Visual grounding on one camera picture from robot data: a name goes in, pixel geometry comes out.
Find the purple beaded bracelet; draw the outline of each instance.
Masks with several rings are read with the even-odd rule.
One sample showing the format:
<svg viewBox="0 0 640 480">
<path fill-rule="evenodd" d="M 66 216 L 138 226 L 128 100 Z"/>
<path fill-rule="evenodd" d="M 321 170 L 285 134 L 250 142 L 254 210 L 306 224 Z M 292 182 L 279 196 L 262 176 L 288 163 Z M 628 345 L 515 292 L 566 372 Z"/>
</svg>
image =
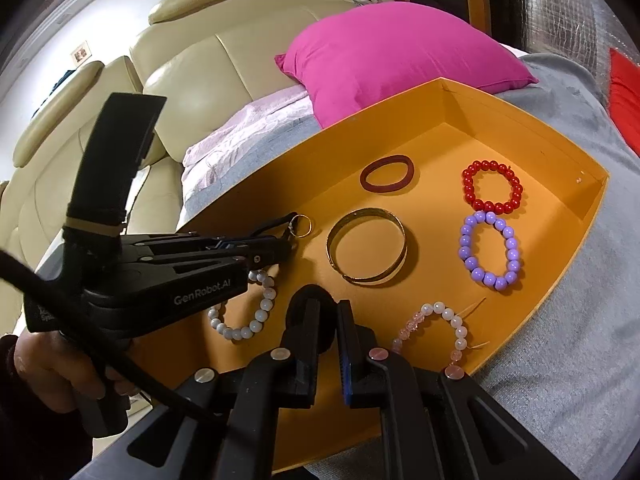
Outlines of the purple beaded bracelet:
<svg viewBox="0 0 640 480">
<path fill-rule="evenodd" d="M 501 232 L 505 238 L 504 246 L 507 248 L 507 272 L 503 276 L 496 276 L 492 272 L 485 272 L 485 270 L 479 266 L 478 259 L 471 253 L 471 235 L 474 231 L 474 227 L 480 222 L 485 222 L 489 225 L 493 225 L 498 231 Z M 471 279 L 478 283 L 484 283 L 489 288 L 495 288 L 495 290 L 502 291 L 511 283 L 515 283 L 518 279 L 518 271 L 520 270 L 520 251 L 518 250 L 518 241 L 515 236 L 515 231 L 512 227 L 507 225 L 503 219 L 498 218 L 495 213 L 484 211 L 476 211 L 472 215 L 465 218 L 465 224 L 460 228 L 460 248 L 458 249 L 458 256 L 465 263 L 466 270 L 471 273 Z"/>
</svg>

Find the yellow box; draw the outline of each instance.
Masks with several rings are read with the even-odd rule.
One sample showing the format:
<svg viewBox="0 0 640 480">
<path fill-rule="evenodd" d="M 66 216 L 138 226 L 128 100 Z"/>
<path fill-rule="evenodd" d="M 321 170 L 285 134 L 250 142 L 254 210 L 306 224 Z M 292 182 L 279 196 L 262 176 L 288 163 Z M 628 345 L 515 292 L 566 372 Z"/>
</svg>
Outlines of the yellow box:
<svg viewBox="0 0 640 480">
<path fill-rule="evenodd" d="M 384 195 L 363 190 L 362 169 L 394 154 L 414 162 L 411 184 Z M 463 201 L 461 174 L 476 159 L 511 166 L 524 187 L 522 206 L 504 217 L 520 243 L 521 280 L 504 293 L 473 282 L 457 254 L 460 226 L 472 213 Z M 388 166 L 369 180 L 393 182 L 403 173 L 401 165 Z M 239 344 L 229 342 L 214 333 L 201 313 L 146 336 L 138 361 L 171 386 L 204 365 L 220 372 L 245 366 L 278 345 L 293 293 L 306 283 L 318 283 L 334 299 L 350 300 L 356 322 L 375 330 L 380 345 L 387 347 L 423 303 L 444 301 L 459 312 L 486 298 L 465 319 L 469 345 L 488 343 L 464 352 L 463 367 L 473 373 L 532 316 L 564 274 L 589 231 L 608 178 L 578 146 L 513 105 L 450 80 L 426 83 L 284 153 L 184 227 L 201 234 L 244 235 L 291 211 L 313 219 L 312 235 L 300 240 L 291 261 L 271 272 L 276 274 L 278 297 L 262 332 Z M 479 198 L 508 200 L 510 186 L 502 176 L 479 173 L 475 180 Z M 408 233 L 408 254 L 389 282 L 358 286 L 330 267 L 325 243 L 339 218 L 368 206 L 398 216 Z M 340 264 L 361 275 L 382 270 L 399 248 L 394 229 L 383 220 L 357 226 L 340 242 Z M 503 273 L 500 234 L 489 226 L 478 231 L 474 252 L 481 265 Z M 259 301 L 260 287 L 250 286 L 247 294 L 228 304 L 225 322 L 248 324 Z M 455 338 L 448 323 L 432 318 L 412 335 L 403 355 L 416 367 L 440 370 L 449 362 Z M 378 433 L 377 410 L 349 410 L 343 404 L 334 343 L 320 359 L 316 405 L 280 411 L 274 468 L 322 458 Z"/>
</svg>

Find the white wall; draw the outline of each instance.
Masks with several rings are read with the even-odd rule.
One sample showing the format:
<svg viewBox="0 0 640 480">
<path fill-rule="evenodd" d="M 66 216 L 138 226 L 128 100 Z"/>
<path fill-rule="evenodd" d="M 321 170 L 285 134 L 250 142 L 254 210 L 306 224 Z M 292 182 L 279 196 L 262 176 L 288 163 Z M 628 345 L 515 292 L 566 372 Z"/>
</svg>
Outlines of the white wall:
<svg viewBox="0 0 640 480">
<path fill-rule="evenodd" d="M 72 50 L 87 40 L 90 60 L 107 64 L 128 56 L 129 45 L 148 27 L 148 12 L 158 1 L 94 0 L 40 50 L 0 103 L 0 180 L 8 180 L 14 172 L 14 146 L 34 111 L 65 71 L 73 68 Z"/>
</svg>

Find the pillow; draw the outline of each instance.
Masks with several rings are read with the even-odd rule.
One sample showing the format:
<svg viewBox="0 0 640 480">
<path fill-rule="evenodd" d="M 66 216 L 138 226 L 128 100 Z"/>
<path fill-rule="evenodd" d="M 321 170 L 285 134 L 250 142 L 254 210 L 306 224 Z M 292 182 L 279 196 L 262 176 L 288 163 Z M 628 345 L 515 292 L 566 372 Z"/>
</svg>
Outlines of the pillow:
<svg viewBox="0 0 640 480">
<path fill-rule="evenodd" d="M 640 156 L 640 67 L 612 48 L 609 115 L 629 147 Z"/>
<path fill-rule="evenodd" d="M 440 76 L 490 94 L 538 82 L 511 52 L 468 23 L 408 2 L 324 18 L 275 60 L 306 87 L 323 128 Z"/>
</svg>

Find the pink pillow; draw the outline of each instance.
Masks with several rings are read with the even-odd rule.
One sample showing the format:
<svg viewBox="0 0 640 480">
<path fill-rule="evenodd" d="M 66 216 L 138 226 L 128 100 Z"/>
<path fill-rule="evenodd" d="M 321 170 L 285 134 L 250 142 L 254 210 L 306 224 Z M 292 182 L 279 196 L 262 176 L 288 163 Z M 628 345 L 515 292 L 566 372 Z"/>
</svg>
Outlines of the pink pillow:
<svg viewBox="0 0 640 480">
<path fill-rule="evenodd" d="M 306 87 L 323 128 L 440 76 L 489 94 L 538 82 L 483 32 L 452 14 L 407 2 L 324 18 L 275 60 Z"/>
</svg>

